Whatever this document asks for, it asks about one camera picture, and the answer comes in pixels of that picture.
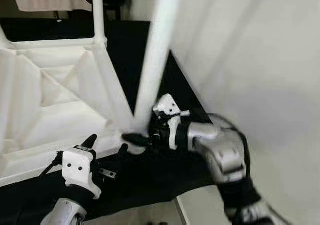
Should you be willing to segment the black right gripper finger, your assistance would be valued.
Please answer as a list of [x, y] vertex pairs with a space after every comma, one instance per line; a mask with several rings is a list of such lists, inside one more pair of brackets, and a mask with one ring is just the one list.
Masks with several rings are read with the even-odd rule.
[[149, 147], [153, 141], [141, 133], [123, 133], [121, 138], [128, 144], [136, 147]]

